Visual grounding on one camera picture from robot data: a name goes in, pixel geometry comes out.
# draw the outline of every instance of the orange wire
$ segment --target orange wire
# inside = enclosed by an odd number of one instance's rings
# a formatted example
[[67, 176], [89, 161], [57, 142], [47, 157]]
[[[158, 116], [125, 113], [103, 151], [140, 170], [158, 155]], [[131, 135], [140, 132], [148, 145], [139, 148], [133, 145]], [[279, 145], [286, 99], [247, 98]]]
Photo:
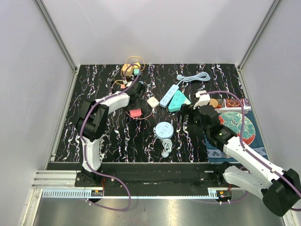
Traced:
[[150, 116], [153, 114], [153, 111], [151, 111], [151, 113], [150, 113], [148, 116], [144, 117], [144, 118], [135, 118], [135, 117], [131, 116], [129, 113], [127, 113], [127, 114], [128, 114], [128, 116], [130, 116], [132, 119], [142, 120], [142, 119], [147, 119], [148, 117], [150, 117]]

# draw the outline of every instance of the robotic arm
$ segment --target robotic arm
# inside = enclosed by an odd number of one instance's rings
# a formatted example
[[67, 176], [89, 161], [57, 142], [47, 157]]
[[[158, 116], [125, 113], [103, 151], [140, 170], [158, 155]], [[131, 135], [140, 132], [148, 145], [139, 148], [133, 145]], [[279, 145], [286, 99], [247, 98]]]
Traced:
[[[122, 90], [123, 89], [113, 89], [113, 92], [120, 93]], [[134, 104], [138, 98], [143, 96], [144, 92], [144, 85], [140, 82], [136, 82], [124, 93], [103, 101], [102, 104], [98, 105], [89, 116], [84, 127], [83, 139], [86, 141], [87, 145], [87, 160], [94, 170], [98, 170], [101, 166], [99, 159], [99, 142], [101, 136], [106, 130], [108, 115], [122, 107], [128, 106], [129, 104]], [[84, 101], [79, 111], [79, 119], [77, 122], [78, 131], [81, 130], [84, 119], [91, 107], [100, 100], [101, 99]], [[86, 161], [83, 162], [82, 166], [84, 170], [91, 172]]]
[[[301, 185], [298, 173], [293, 169], [283, 170], [263, 158], [245, 143], [245, 148], [243, 148], [237, 134], [228, 127], [221, 125], [218, 113], [211, 105], [206, 105], [210, 99], [208, 97], [209, 95], [207, 97], [203, 95], [201, 104], [198, 101], [198, 105], [182, 106], [180, 113], [189, 116], [188, 124], [196, 125], [203, 130], [212, 146], [234, 157], [250, 171], [250, 173], [242, 171], [232, 164], [224, 162], [218, 166], [217, 178], [255, 194], [262, 199], [271, 212], [277, 216], [283, 216], [300, 198], [282, 178], [273, 172], [281, 173], [300, 191]], [[272, 170], [264, 167], [247, 153], [246, 149], [269, 165]]]

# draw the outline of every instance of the reflective floor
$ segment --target reflective floor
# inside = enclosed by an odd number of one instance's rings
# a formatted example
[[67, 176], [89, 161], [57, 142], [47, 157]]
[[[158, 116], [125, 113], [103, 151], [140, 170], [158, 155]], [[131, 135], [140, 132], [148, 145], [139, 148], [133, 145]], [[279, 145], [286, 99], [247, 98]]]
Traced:
[[[234, 199], [242, 195], [236, 191]], [[123, 208], [127, 200], [101, 200]], [[42, 198], [35, 226], [284, 226], [262, 201], [249, 194], [231, 205], [203, 204], [194, 200], [133, 200], [127, 212], [89, 206], [79, 199]]]

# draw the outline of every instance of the black marble tabletop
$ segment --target black marble tabletop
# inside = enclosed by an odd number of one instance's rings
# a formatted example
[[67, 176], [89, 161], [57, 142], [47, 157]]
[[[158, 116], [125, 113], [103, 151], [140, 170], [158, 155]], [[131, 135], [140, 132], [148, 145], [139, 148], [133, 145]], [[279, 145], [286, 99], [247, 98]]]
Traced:
[[[111, 94], [114, 80], [121, 79], [122, 65], [81, 65], [76, 80], [70, 106], [59, 141], [55, 161], [82, 161], [82, 145], [76, 130], [80, 105], [87, 98], [102, 98]], [[146, 65], [141, 81], [146, 86], [142, 99], [143, 115], [151, 113], [146, 103], [150, 97], [160, 100], [168, 89], [177, 83], [178, 73], [184, 76], [207, 72], [208, 82], [184, 83], [180, 90], [193, 103], [198, 90], [225, 90], [244, 97], [238, 73], [230, 64], [175, 64]], [[228, 98], [227, 95], [213, 94], [213, 98]], [[162, 143], [154, 136], [154, 128], [159, 122], [167, 121], [174, 127], [171, 138], [173, 149], [167, 158], [162, 158]], [[135, 120], [119, 109], [109, 115], [107, 129], [100, 142], [100, 158], [104, 162], [205, 162], [207, 152], [204, 138], [198, 128], [180, 124], [175, 113], [157, 107], [154, 114], [145, 120]]]

